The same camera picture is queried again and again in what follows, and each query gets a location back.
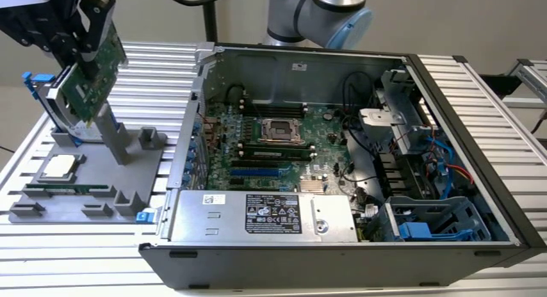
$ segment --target red cable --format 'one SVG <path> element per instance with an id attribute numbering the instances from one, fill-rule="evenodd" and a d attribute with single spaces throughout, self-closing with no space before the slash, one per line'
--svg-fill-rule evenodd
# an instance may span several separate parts
<path id="1" fill-rule="evenodd" d="M 450 164 L 446 164 L 446 166 L 461 170 L 470 177 L 470 183 L 472 184 L 474 183 L 472 173 L 465 168 L 462 168 L 461 166 L 457 166 L 457 165 L 450 165 Z"/>
<path id="2" fill-rule="evenodd" d="M 409 132 L 406 132 L 405 134 L 402 134 L 402 135 L 400 136 L 400 138 L 397 138 L 396 142 L 392 144 L 390 153 L 393 153 L 393 151 L 396 150 L 396 145 L 397 145 L 398 141 L 402 140 L 404 137 L 408 136 L 412 131 L 413 131 L 413 130 L 410 130 Z"/>

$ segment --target cpu socket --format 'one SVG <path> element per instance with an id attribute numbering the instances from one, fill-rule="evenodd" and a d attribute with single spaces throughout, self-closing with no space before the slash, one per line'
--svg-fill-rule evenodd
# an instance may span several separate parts
<path id="1" fill-rule="evenodd" d="M 297 119 L 265 119 L 259 139 L 263 143 L 301 145 L 301 122 Z"/>

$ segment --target power supply label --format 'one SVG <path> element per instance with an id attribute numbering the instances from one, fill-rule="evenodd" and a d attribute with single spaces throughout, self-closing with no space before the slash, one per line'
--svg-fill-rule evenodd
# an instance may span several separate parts
<path id="1" fill-rule="evenodd" d="M 246 230 L 251 234 L 302 234 L 298 195 L 247 195 Z"/>

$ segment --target motherboard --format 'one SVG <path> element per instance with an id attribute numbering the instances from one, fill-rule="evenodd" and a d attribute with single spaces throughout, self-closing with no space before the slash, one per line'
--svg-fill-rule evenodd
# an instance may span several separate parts
<path id="1" fill-rule="evenodd" d="M 341 179 L 351 162 L 334 108 L 246 110 L 213 103 L 206 115 L 211 172 L 207 189 L 353 193 Z"/>

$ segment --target aluminum extrusion table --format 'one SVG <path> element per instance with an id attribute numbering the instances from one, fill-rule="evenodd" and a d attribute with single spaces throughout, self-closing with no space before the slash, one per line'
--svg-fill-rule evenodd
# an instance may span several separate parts
<path id="1" fill-rule="evenodd" d="M 150 203 L 153 207 L 161 207 L 193 78 L 197 76 L 197 45 L 126 43 L 125 47 L 130 65 L 121 70 L 109 100 L 119 121 L 129 129 L 155 126 L 169 135 Z M 508 107 L 492 98 L 489 88 L 481 85 L 465 64 L 457 63 L 453 57 L 422 56 L 422 60 L 540 234 L 547 240 L 547 167 L 536 153 L 536 143 L 530 142 L 520 130 L 520 122 L 506 111 Z M 174 291 L 162 284 L 138 252 L 138 244 L 150 240 L 150 235 L 157 232 L 155 225 L 13 225 L 9 222 L 11 204 L 19 200 L 21 190 L 31 181 L 54 146 L 50 129 L 51 122 L 43 116 L 0 173 L 3 297 L 38 294 L 162 297 L 547 296 L 547 253 L 512 268 L 489 268 L 449 287 Z M 520 143 L 509 146 L 509 139 Z M 518 166 L 526 164 L 518 159 L 529 165 L 538 164 L 536 170 L 522 171 Z"/>

